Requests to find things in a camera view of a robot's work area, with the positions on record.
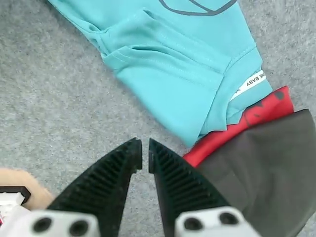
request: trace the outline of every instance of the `beige fabric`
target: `beige fabric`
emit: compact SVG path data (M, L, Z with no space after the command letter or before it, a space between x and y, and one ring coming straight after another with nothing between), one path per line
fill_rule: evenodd
M29 210L45 209L52 201L53 195L28 172L0 168L0 186L25 186L31 197L23 206Z

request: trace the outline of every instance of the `white label tag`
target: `white label tag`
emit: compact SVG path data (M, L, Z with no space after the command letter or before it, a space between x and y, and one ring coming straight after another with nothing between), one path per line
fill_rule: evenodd
M235 92L230 101L234 100L237 96L243 94L250 88L253 88L255 85L263 82L265 79L267 79L267 77L262 70L252 75L239 87L239 89Z

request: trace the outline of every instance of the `dark gray fabric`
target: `dark gray fabric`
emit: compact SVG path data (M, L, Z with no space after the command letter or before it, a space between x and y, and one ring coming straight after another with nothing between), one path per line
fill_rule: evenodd
M255 126L197 168L263 237L293 237L316 210L316 131L309 110Z

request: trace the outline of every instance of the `teal shirt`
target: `teal shirt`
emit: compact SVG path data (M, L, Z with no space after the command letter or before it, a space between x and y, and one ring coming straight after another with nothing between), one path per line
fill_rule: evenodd
M265 81L257 85L262 89L251 99L249 92L239 96L248 102L230 102L262 64L235 0L49 1L187 146L199 135L225 130L227 122L240 119L249 103L272 90Z

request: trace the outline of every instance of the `clothing pile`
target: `clothing pile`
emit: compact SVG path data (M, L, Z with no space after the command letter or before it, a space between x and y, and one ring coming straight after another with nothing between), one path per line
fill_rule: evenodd
M237 0L49 0L264 237L316 209L316 132L274 92Z

